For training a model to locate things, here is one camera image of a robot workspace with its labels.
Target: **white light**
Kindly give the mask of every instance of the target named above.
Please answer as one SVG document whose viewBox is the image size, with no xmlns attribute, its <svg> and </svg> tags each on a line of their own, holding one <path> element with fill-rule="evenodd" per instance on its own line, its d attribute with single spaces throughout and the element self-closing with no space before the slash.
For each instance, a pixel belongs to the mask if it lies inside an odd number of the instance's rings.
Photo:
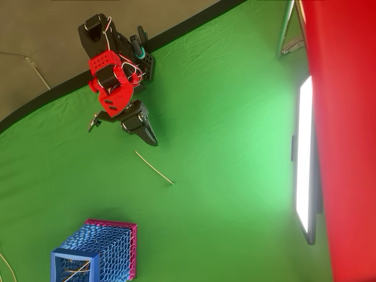
<svg viewBox="0 0 376 282">
<path fill-rule="evenodd" d="M 307 233 L 310 188 L 312 92 L 312 77 L 310 76 L 300 88 L 296 182 L 296 211 Z"/>
</svg>

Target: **gray wall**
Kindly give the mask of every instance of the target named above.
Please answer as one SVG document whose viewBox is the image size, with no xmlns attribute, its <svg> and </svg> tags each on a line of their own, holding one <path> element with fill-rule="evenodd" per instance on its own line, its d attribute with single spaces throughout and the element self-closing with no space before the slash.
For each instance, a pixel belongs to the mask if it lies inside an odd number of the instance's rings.
<svg viewBox="0 0 376 282">
<path fill-rule="evenodd" d="M 77 27 L 92 15 L 111 16 L 124 36 L 142 25 L 149 38 L 217 0 L 0 1 L 0 52 L 29 56 L 50 87 L 88 70 Z M 22 58 L 0 55 L 0 120 L 47 90 Z"/>
</svg>

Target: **metal stand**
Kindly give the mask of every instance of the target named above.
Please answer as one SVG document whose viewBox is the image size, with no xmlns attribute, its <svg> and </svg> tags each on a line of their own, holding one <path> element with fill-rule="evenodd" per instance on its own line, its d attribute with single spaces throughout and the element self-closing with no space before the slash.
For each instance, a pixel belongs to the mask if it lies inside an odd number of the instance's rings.
<svg viewBox="0 0 376 282">
<path fill-rule="evenodd" d="M 291 40 L 290 42 L 284 45 L 284 41 L 286 39 L 286 34 L 288 31 L 288 26 L 290 25 L 290 18 L 291 18 L 291 14 L 293 12 L 294 6 L 298 14 L 300 29 L 301 29 L 303 36 L 294 38 L 293 40 Z M 295 52 L 296 50 L 306 45 L 305 24 L 306 23 L 304 19 L 303 9 L 301 6 L 301 1 L 300 0 L 288 0 L 286 3 L 286 9 L 283 15 L 280 37 L 278 39 L 277 54 L 276 54 L 277 58 L 284 56 L 290 52 Z"/>
</svg>

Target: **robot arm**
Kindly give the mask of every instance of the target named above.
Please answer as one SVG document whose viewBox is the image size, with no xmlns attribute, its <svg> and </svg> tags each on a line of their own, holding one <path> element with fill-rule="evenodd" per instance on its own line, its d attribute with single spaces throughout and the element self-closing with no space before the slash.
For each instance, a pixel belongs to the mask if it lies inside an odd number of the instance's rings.
<svg viewBox="0 0 376 282">
<path fill-rule="evenodd" d="M 133 35 L 129 41 L 104 14 L 91 17 L 78 28 L 82 46 L 90 57 L 93 79 L 89 86 L 99 93 L 99 102 L 105 109 L 95 115 L 89 132 L 101 120 L 119 121 L 127 133 L 157 146 L 146 107 L 139 100 L 132 102 L 133 93 L 145 88 L 142 81 L 152 79 L 154 65 L 153 57 L 142 46 L 147 37 L 141 26 L 138 30 L 141 39 Z"/>
</svg>

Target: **green fabric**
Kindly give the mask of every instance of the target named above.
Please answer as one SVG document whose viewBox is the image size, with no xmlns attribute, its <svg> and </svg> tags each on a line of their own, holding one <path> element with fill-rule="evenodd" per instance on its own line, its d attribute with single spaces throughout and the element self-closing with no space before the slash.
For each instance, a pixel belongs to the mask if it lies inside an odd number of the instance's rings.
<svg viewBox="0 0 376 282">
<path fill-rule="evenodd" d="M 307 62 L 304 50 L 275 58 L 283 11 L 246 2 L 153 54 L 154 81 L 137 98 L 159 147 L 118 123 L 89 134 L 100 105 L 88 87 L 0 135 L 0 247 L 19 282 L 49 281 L 51 250 L 87 218 L 139 225 L 139 282 L 331 281 L 323 216 L 309 246 L 294 211 Z M 0 272 L 12 281 L 1 261 Z"/>
</svg>

